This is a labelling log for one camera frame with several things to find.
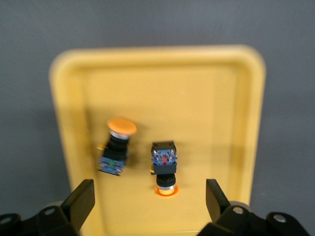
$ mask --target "yellow tray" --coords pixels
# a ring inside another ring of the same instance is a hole
[[[229,200],[249,203],[265,80],[247,46],[68,51],[51,87],[72,188],[93,178],[96,204],[85,236],[196,235],[210,216],[207,178]],[[121,177],[97,171],[107,120],[137,125]],[[174,140],[180,193],[154,194],[151,145]]]

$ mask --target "gray wall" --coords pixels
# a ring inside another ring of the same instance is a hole
[[[247,44],[267,65],[251,207],[315,235],[315,1],[0,1],[0,214],[69,193],[48,83],[73,48]]]

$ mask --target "tray rim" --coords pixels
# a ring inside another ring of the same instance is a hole
[[[256,130],[255,138],[246,141],[247,144],[249,143],[249,146],[251,146],[250,152],[254,155],[253,160],[246,163],[246,165],[251,166],[250,170],[252,170],[252,172],[244,174],[242,181],[248,177],[252,179],[262,109],[263,88],[265,83],[265,63],[261,55],[255,49],[246,45],[78,49],[68,50],[58,55],[50,68],[51,90],[71,188],[74,189],[78,185],[78,181],[76,180],[77,176],[75,176],[75,171],[70,169],[70,160],[67,158],[69,155],[69,148],[66,144],[67,134],[65,134],[65,124],[67,123],[66,120],[69,119],[69,117],[60,110],[60,107],[65,104],[65,101],[62,101],[61,96],[66,93],[63,78],[67,73],[82,68],[104,67],[104,64],[106,64],[106,67],[149,65],[163,66],[165,64],[169,65],[170,63],[172,65],[182,65],[186,63],[187,65],[192,65],[191,61],[194,61],[194,64],[200,64],[204,60],[207,61],[207,64],[214,62],[237,62],[242,64],[252,74],[251,78],[255,84],[255,91],[260,93],[260,99],[256,99],[253,103],[251,103],[249,111],[250,113],[258,116],[256,119],[250,120],[249,124],[251,128],[254,127],[254,130]],[[95,188],[98,189],[97,181],[95,182]],[[94,235],[106,235],[101,227],[102,221],[101,217],[99,217],[101,216],[99,207],[95,206],[91,215],[92,216],[88,217],[87,223],[84,224],[82,228],[83,234],[91,235],[92,232]],[[91,227],[91,218],[94,218],[93,225],[98,225],[98,227]]]

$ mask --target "orange mushroom button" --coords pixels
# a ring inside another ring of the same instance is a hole
[[[113,118],[107,122],[108,127],[115,133],[123,135],[132,135],[137,132],[136,125],[126,118]]]

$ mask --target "screw hole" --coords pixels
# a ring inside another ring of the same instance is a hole
[[[9,223],[10,221],[11,221],[11,217],[6,217],[0,221],[0,225],[4,225],[6,223]]]

